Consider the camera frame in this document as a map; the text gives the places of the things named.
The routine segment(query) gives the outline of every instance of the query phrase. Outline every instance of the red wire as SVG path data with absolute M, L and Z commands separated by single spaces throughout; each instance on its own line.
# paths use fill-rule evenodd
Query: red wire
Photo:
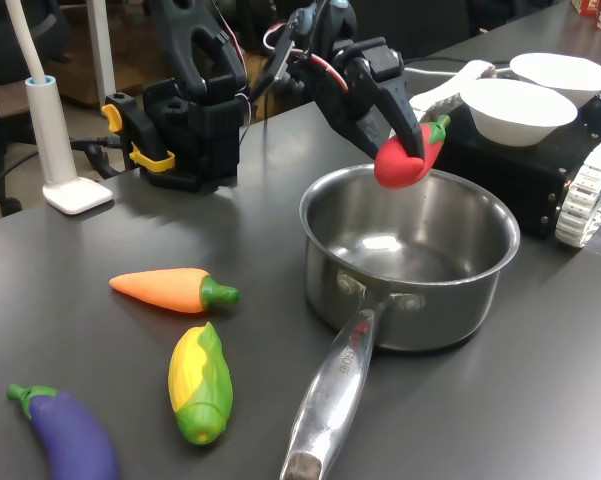
M 271 26 L 269 30 L 266 31 L 263 41 L 267 38 L 267 36 L 277 31 L 278 29 L 280 29 L 280 27 L 284 25 L 286 24 L 276 23 L 275 25 Z M 291 53 L 296 55 L 302 55 L 303 52 L 300 49 L 294 48 L 291 50 Z M 338 82 L 338 84 L 340 85 L 342 90 L 344 90 L 345 93 L 349 93 L 349 87 L 347 86 L 347 82 L 344 80 L 344 78 L 342 78 L 342 75 L 340 75 L 340 73 L 338 73 L 338 71 L 335 68 L 333 68 L 333 66 L 329 62 L 327 62 L 324 58 L 319 57 L 314 53 L 311 54 L 310 59 L 313 63 L 320 65 L 322 68 L 324 68 L 335 79 L 335 81 Z
M 215 4 L 215 2 L 212 2 L 212 3 L 213 3 L 213 6 L 216 7 L 218 15 L 220 15 L 220 18 L 222 19 L 222 23 L 224 23 L 224 28 L 227 30 L 227 33 L 231 37 L 233 47 L 236 49 L 236 53 L 238 54 L 238 57 L 240 58 L 240 63 L 242 63 L 242 68 L 244 68 L 245 73 L 247 73 L 247 64 L 244 61 L 244 57 L 242 56 L 242 50 L 240 50 L 240 45 L 238 44 L 238 39 L 236 38 L 235 34 L 233 33 L 233 30 L 231 30 L 231 27 L 229 26 L 227 21 L 222 16 L 222 13 L 220 13 L 220 9 L 218 8 L 218 6 Z

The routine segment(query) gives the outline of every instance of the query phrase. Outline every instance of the white bowl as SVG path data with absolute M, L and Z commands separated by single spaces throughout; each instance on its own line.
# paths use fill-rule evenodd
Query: white bowl
M 578 108 L 601 92 L 601 66 L 586 58 L 525 53 L 511 60 L 511 70 L 524 80 L 561 93 Z
M 578 115 L 575 105 L 559 93 L 517 80 L 476 80 L 460 96 L 471 108 L 478 131 L 511 147 L 535 145 Z

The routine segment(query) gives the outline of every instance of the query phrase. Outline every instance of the pot rim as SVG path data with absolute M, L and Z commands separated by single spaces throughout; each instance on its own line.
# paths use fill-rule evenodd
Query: pot rim
M 365 175 L 371 174 L 373 175 L 374 164 L 365 164 L 365 165 L 356 165 L 353 167 L 341 168 L 340 170 L 336 170 L 334 172 L 328 173 L 323 177 L 319 178 L 304 192 L 302 195 L 302 199 L 300 200 L 300 220 L 302 222 L 302 227 L 304 228 L 307 237 L 329 258 L 334 260 L 336 263 L 343 265 L 349 270 L 358 273 L 360 275 L 364 275 L 368 278 L 372 278 L 375 280 L 380 280 L 384 282 L 391 282 L 398 285 L 405 286 L 422 286 L 422 287 L 430 287 L 430 286 L 453 286 L 453 285 L 462 285 L 465 283 L 472 283 L 477 280 L 489 277 L 494 273 L 499 272 L 504 266 L 506 266 L 515 256 L 518 248 L 520 246 L 520 227 L 518 226 L 518 222 L 515 217 L 511 213 L 511 210 L 507 208 L 507 206 L 494 194 L 489 192 L 488 190 L 482 188 L 480 185 L 477 185 L 469 180 L 466 180 L 457 175 L 453 175 L 452 173 L 443 172 L 441 170 L 431 169 L 428 175 L 433 175 L 436 177 L 442 177 L 454 182 L 460 183 L 476 192 L 487 197 L 493 204 L 499 209 L 504 217 L 506 218 L 506 225 L 509 226 L 509 230 L 512 235 L 509 242 L 509 248 L 507 249 L 507 253 L 502 257 L 502 259 L 490 269 L 479 273 L 478 275 L 474 275 L 472 277 L 462 278 L 459 280 L 450 280 L 446 282 L 417 282 L 417 281 L 407 281 L 407 280 L 399 280 L 396 278 L 385 277 L 383 275 L 378 275 L 362 268 L 356 267 L 355 265 L 343 260 L 334 254 L 331 250 L 327 249 L 318 239 L 315 237 L 313 232 L 311 231 L 311 227 L 309 226 L 309 221 L 307 219 L 307 211 L 309 210 L 309 205 L 313 201 L 313 199 L 323 191 L 327 186 L 332 185 L 338 181 L 341 177 L 351 177 L 357 175 Z

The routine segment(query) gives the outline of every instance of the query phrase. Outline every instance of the eggplant green stem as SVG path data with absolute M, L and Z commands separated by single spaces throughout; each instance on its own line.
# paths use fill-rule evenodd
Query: eggplant green stem
M 9 400 L 17 400 L 22 406 L 22 411 L 31 420 L 31 413 L 29 413 L 29 403 L 33 397 L 38 395 L 47 395 L 49 397 L 55 397 L 58 391 L 51 387 L 29 387 L 24 388 L 15 383 L 9 385 L 7 389 L 7 398 Z

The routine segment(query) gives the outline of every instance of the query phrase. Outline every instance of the toy vegetable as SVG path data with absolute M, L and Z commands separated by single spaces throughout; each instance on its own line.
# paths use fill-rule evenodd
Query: toy vegetable
M 54 480 L 117 480 L 118 464 L 107 432 L 65 392 L 50 387 L 10 385 L 47 449 Z
M 233 387 L 222 344 L 210 323 L 193 327 L 173 350 L 169 397 L 178 427 L 196 445 L 224 432 L 233 404 Z
M 424 158 L 409 157 L 398 137 L 390 138 L 376 155 L 374 173 L 378 183 L 387 188 L 402 188 L 422 180 L 438 158 L 449 122 L 447 115 L 441 115 L 437 122 L 420 125 Z
M 158 307 L 199 313 L 216 303 L 237 303 L 240 292 L 218 285 L 198 268 L 129 273 L 111 279 L 114 289 Z

